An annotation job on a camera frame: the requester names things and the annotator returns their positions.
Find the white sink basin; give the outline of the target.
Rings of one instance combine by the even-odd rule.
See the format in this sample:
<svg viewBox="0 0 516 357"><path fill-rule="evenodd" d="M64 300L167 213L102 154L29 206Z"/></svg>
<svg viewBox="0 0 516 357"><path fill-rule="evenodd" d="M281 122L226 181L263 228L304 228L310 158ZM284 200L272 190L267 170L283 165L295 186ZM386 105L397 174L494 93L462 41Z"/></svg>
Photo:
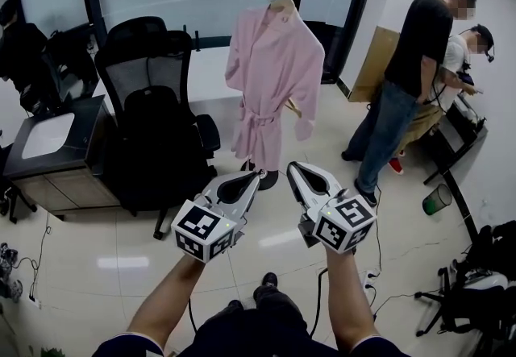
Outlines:
<svg viewBox="0 0 516 357"><path fill-rule="evenodd" d="M59 151L65 145L74 119L74 113L67 113L36 123L27 138L22 158L28 160Z"/></svg>

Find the pink robe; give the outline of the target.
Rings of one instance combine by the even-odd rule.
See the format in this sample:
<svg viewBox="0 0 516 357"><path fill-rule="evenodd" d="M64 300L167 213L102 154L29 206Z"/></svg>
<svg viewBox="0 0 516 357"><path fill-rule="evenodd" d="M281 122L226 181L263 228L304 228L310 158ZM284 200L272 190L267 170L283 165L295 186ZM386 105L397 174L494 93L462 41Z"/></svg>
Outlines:
<svg viewBox="0 0 516 357"><path fill-rule="evenodd" d="M293 101L301 115L294 132L314 129L325 51L297 11L269 7L242 12L227 60L227 86L241 92L231 150L258 170L276 171L281 156L281 112Z"/></svg>

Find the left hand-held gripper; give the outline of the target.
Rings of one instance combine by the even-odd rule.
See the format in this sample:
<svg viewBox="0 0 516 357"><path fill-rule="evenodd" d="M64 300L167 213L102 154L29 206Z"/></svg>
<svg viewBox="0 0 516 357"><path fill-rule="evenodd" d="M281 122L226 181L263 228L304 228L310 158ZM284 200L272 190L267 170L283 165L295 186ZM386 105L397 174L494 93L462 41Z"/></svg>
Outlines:
<svg viewBox="0 0 516 357"><path fill-rule="evenodd" d="M257 172L217 176L194 201L186 201L171 228L176 246L208 263L233 247L243 235L243 216L260 186Z"/></svg>

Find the black sink cabinet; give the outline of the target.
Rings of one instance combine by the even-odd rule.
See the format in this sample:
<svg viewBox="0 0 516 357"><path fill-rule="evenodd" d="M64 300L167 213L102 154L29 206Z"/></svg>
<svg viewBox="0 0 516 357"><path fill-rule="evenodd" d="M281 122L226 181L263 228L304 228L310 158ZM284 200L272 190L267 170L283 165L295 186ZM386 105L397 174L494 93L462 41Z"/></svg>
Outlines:
<svg viewBox="0 0 516 357"><path fill-rule="evenodd" d="M55 153L24 160L22 152L32 127L67 113L74 113L75 119L64 146ZM61 220L80 211L118 208L119 200L102 180L104 151L114 133L114 120L103 96L77 100L54 115L32 116L19 128L3 175Z"/></svg>

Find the black chair base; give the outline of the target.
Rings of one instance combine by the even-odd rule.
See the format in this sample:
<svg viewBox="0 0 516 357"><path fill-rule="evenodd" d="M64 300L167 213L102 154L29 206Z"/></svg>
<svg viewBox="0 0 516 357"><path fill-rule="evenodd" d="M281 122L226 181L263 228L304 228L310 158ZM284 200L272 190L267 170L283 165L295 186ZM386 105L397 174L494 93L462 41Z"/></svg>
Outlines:
<svg viewBox="0 0 516 357"><path fill-rule="evenodd" d="M441 331L465 334L479 330L493 339L504 339L516 325L516 283L499 272L482 272L470 279L457 275L450 281L447 268L438 271L442 286L438 294L416 292L414 298L439 303L428 327L416 332L428 334L437 322Z"/></svg>

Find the person's dark shirt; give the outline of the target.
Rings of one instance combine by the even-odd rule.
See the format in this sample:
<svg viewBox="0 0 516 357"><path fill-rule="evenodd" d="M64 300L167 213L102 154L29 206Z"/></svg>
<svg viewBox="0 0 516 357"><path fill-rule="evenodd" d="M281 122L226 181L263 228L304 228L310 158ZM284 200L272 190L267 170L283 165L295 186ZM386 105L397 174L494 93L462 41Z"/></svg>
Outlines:
<svg viewBox="0 0 516 357"><path fill-rule="evenodd" d="M156 342L136 333L124 333L101 343L92 357L165 357ZM409 357L392 342L372 336L361 340L348 353L308 338L280 342L269 347L235 342L230 346L208 343L197 337L176 357Z"/></svg>

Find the person's black trousers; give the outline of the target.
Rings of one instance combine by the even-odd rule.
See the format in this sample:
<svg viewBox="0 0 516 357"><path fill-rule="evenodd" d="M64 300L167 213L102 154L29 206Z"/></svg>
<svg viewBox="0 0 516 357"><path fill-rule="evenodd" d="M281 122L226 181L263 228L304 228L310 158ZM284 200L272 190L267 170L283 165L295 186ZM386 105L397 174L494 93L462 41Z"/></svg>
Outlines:
<svg viewBox="0 0 516 357"><path fill-rule="evenodd" d="M278 288L260 286L254 292L256 307L224 308L208 319L195 335L214 345L235 342L269 347L308 338L307 324L295 303Z"/></svg>

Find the black mesh office chair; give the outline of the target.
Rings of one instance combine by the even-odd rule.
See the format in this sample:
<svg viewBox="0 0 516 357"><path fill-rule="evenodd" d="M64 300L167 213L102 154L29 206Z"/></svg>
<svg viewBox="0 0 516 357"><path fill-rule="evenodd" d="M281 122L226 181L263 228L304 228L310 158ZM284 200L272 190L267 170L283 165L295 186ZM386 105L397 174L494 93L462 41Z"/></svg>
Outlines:
<svg viewBox="0 0 516 357"><path fill-rule="evenodd" d="M106 145L102 179L123 209L136 216L156 211L153 236L160 240L168 210L195 197L217 175L209 164L220 148L220 136L208 114L194 114L188 97L188 75L194 43L186 31L170 31L155 16L130 19L113 27L95 64L114 109L115 133ZM127 96L150 86L167 86L176 94L189 133L182 153L169 168L157 167L132 151L124 135Z"/></svg>

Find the black table frame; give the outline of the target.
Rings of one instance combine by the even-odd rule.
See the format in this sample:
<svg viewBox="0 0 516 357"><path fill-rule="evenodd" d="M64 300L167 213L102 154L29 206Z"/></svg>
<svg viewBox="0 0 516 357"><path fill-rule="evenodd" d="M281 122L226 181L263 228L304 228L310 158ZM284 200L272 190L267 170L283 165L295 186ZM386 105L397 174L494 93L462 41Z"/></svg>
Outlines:
<svg viewBox="0 0 516 357"><path fill-rule="evenodd" d="M435 170L423 184L429 185L432 181L443 179L459 208L471 239L477 236L476 225L453 170L459 167L460 162L476 145L485 140L488 134L485 121L486 118L479 116L464 95L460 94L438 126L421 138L423 150L435 164Z"/></svg>

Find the person's left forearm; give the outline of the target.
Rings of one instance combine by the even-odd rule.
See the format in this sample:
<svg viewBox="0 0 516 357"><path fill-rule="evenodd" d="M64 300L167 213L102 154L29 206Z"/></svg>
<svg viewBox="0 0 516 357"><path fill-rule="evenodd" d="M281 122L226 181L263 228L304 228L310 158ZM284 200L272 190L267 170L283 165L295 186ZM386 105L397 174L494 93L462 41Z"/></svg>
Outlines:
<svg viewBox="0 0 516 357"><path fill-rule="evenodd" d="M137 310L128 332L152 338L164 348L186 310L205 264L184 255Z"/></svg>

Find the brown cardboard sheet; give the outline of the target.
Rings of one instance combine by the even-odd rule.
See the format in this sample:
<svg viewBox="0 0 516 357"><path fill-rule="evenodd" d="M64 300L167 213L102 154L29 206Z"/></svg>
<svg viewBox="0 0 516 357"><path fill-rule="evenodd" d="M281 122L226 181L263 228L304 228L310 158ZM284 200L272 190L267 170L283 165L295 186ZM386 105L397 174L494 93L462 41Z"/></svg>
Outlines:
<svg viewBox="0 0 516 357"><path fill-rule="evenodd" d="M400 34L377 26L364 63L348 96L349 102L370 103L378 94Z"/></svg>

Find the green mesh waste bin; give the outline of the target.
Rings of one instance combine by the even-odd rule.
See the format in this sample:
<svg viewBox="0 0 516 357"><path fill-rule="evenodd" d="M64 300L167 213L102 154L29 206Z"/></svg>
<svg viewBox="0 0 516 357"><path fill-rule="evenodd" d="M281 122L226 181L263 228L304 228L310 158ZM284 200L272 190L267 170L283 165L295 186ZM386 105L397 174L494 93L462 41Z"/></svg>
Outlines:
<svg viewBox="0 0 516 357"><path fill-rule="evenodd" d="M422 209L426 215L433 215L448 207L453 200L451 190L445 184L439 184L422 201Z"/></svg>

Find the black backpack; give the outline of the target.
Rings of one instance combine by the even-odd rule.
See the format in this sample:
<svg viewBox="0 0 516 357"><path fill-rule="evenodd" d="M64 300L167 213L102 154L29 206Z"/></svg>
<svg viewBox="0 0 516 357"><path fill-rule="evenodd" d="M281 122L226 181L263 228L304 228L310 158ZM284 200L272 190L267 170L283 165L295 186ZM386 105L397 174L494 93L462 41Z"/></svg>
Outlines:
<svg viewBox="0 0 516 357"><path fill-rule="evenodd" d="M130 93L124 102L124 135L132 151L157 167L169 168L189 133L176 94L155 85Z"/></svg>

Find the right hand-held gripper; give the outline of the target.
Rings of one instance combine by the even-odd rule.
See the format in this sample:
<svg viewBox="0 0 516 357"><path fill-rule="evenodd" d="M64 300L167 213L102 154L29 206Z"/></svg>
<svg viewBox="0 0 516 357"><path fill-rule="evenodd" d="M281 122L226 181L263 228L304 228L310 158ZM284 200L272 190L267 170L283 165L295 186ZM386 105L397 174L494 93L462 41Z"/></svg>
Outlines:
<svg viewBox="0 0 516 357"><path fill-rule="evenodd" d="M331 173L313 164L289 163L286 174L296 201L305 208L298 229L308 247L322 243L343 254L367 237L377 216L361 195L349 196Z"/></svg>

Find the person's right forearm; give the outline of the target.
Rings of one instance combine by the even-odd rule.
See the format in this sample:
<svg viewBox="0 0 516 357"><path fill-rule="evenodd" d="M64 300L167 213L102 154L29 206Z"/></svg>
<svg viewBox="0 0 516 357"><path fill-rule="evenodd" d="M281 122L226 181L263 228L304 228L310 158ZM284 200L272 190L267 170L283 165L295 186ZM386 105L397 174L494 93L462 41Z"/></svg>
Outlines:
<svg viewBox="0 0 516 357"><path fill-rule="evenodd" d="M336 345L347 354L362 340L378 335L354 255L326 248L328 309Z"/></svg>

